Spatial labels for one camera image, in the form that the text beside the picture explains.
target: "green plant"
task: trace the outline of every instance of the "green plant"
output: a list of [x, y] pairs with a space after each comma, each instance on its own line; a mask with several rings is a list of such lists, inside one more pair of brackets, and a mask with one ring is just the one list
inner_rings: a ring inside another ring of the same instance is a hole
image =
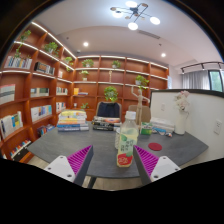
[[89, 72], [88, 71], [82, 71], [82, 72], [79, 72], [79, 74], [81, 74], [82, 77], [86, 78], [87, 75], [89, 75]]
[[117, 89], [113, 86], [108, 86], [104, 89], [104, 95], [106, 100], [111, 100], [112, 102], [117, 101]]
[[94, 62], [93, 62], [92, 59], [86, 59], [86, 60], [84, 60], [84, 61], [82, 62], [83, 67], [86, 67], [87, 64], [89, 64], [90, 67], [93, 67]]
[[113, 61], [112, 65], [116, 65], [117, 68], [121, 67], [121, 63], [118, 60]]
[[[72, 57], [66, 57], [64, 60], [67, 65], [73, 65], [73, 62], [71, 62]], [[69, 67], [66, 67], [66, 70], [69, 72], [71, 69]]]
[[57, 50], [58, 45], [55, 42], [50, 42], [49, 44], [45, 44], [44, 45], [44, 50], [54, 54], [56, 57], [59, 57], [58, 52], [59, 50]]
[[82, 106], [81, 106], [81, 108], [82, 108], [82, 109], [89, 108], [88, 103], [83, 103]]
[[138, 75], [136, 77], [136, 80], [141, 81], [142, 86], [147, 86], [147, 83], [149, 83], [149, 80], [145, 79], [143, 76]]
[[19, 47], [16, 49], [16, 53], [14, 55], [15, 58], [20, 58], [21, 52], [19, 52], [19, 49], [22, 47], [24, 41], [29, 37], [31, 34], [30, 30], [25, 31], [21, 36], [20, 36], [20, 41], [22, 42]]

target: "table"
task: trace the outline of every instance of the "table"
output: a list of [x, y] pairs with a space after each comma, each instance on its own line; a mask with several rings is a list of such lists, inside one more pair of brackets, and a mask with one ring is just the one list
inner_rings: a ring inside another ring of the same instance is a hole
[[[93, 158], [87, 174], [91, 177], [88, 188], [92, 188], [96, 178], [136, 178], [140, 177], [135, 160], [130, 167], [118, 167], [116, 162], [117, 149], [115, 131], [93, 130], [88, 121], [89, 131], [58, 132], [57, 128], [46, 133], [32, 143], [28, 150], [40, 159], [51, 163], [59, 155], [69, 156], [79, 149], [93, 145]], [[153, 151], [148, 144], [156, 142], [162, 145], [161, 151]], [[173, 133], [173, 137], [159, 134], [139, 135], [137, 145], [157, 156], [167, 156], [178, 166], [194, 159], [208, 146], [199, 139], [185, 132], [184, 135]]]

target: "bottle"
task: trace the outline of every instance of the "bottle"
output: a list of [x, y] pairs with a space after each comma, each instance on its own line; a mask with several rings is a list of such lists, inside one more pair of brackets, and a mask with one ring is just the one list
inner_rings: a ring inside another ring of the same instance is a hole
[[135, 123], [136, 112], [127, 111], [121, 125], [118, 145], [117, 166], [129, 167], [133, 159], [133, 145], [137, 144], [139, 129]]

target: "floor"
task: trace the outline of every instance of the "floor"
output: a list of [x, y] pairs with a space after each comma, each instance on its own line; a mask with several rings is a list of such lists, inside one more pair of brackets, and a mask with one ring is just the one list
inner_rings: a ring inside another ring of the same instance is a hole
[[[37, 156], [34, 156], [28, 164], [44, 169], [48, 163], [41, 160]], [[87, 188], [90, 177], [86, 176], [83, 182], [83, 187]], [[93, 186], [93, 189], [105, 190], [105, 191], [117, 191], [138, 188], [142, 185], [140, 178], [131, 179], [104, 179], [97, 178]]]

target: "wooden cabinet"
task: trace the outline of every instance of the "wooden cabinet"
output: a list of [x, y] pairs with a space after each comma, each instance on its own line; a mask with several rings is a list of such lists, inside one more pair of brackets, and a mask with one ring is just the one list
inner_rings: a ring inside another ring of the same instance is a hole
[[[0, 70], [0, 86], [15, 84], [15, 100], [0, 105], [0, 118], [21, 111], [23, 120], [22, 128], [19, 128], [7, 138], [2, 138], [0, 142], [2, 154], [5, 154], [7, 159], [11, 159], [10, 152], [25, 139], [29, 138], [34, 142], [39, 138], [37, 135], [38, 127], [57, 124], [59, 114], [59, 112], [56, 112], [57, 102], [66, 103], [67, 109], [75, 109], [74, 103], [77, 104], [76, 109], [80, 109], [83, 104], [88, 103], [89, 108], [85, 110], [87, 120], [91, 121], [96, 115], [97, 104], [106, 101], [104, 89], [108, 86], [114, 86], [118, 91], [117, 102], [122, 105], [122, 121], [124, 121], [129, 105], [137, 104], [137, 98], [131, 94], [131, 86], [134, 86], [134, 92], [137, 94], [138, 87], [135, 85], [135, 78], [138, 75], [142, 75], [149, 80], [147, 88], [143, 90], [143, 96], [147, 98], [150, 98], [151, 89], [167, 88], [169, 70], [164, 66], [120, 56], [87, 55], [75, 57], [63, 43], [59, 42], [42, 25], [37, 26], [36, 23], [31, 23], [24, 29], [24, 31], [26, 30], [30, 30], [31, 34], [20, 48], [20, 52], [22, 58], [29, 56], [32, 59], [30, 68], [5, 67], [8, 64], [8, 56], [14, 56], [21, 43], [18, 37], [5, 57]], [[44, 45], [49, 42], [55, 42], [58, 45], [59, 57], [45, 52]], [[66, 64], [66, 57], [72, 58], [73, 65]], [[93, 60], [92, 68], [82, 66], [85, 59]], [[119, 69], [112, 68], [114, 60], [121, 63]], [[35, 71], [37, 62], [54, 68], [54, 74]], [[89, 72], [87, 81], [83, 81], [80, 74], [82, 70]], [[57, 87], [67, 88], [68, 94], [58, 94], [56, 92]], [[49, 88], [49, 96], [31, 98], [31, 88]], [[80, 92], [88, 92], [88, 95], [74, 95], [74, 88], [79, 88]], [[52, 114], [32, 122], [31, 108], [44, 105], [51, 105]], [[143, 105], [149, 106], [146, 100], [143, 101]], [[20, 162], [27, 162], [32, 156], [31, 153], [28, 153]]]

